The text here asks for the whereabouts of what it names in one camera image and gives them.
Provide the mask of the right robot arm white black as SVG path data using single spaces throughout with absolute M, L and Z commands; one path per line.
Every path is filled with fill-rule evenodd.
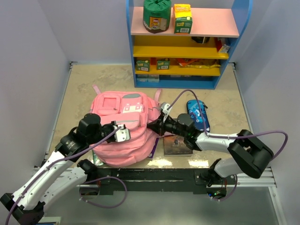
M 208 186 L 220 184 L 226 177 L 240 173 L 258 179 L 274 156 L 272 150 L 257 137 L 252 137 L 248 130 L 224 138 L 209 137 L 195 127 L 187 113 L 180 114 L 175 120 L 162 114 L 147 127 L 158 135 L 171 133 L 183 137 L 184 144 L 191 150 L 229 152 L 231 158 L 217 159 L 200 174 Z

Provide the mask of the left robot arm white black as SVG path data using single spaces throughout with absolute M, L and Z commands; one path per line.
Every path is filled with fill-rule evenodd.
M 118 142 L 124 125 L 115 121 L 101 125 L 98 115 L 88 113 L 77 127 L 61 138 L 55 151 L 27 183 L 14 193 L 5 193 L 0 201 L 9 211 L 6 224 L 14 217 L 20 225 L 36 225 L 45 209 L 73 187 L 92 184 L 98 168 L 79 158 L 103 142 Z

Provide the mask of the pink student backpack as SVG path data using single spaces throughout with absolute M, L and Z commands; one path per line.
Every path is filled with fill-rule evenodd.
M 97 96 L 90 112 L 100 116 L 102 126 L 112 124 L 115 142 L 106 141 L 93 149 L 97 157 L 111 167 L 125 167 L 146 159 L 159 135 L 147 128 L 160 115 L 158 89 L 153 98 L 142 92 L 105 91 L 94 85 Z

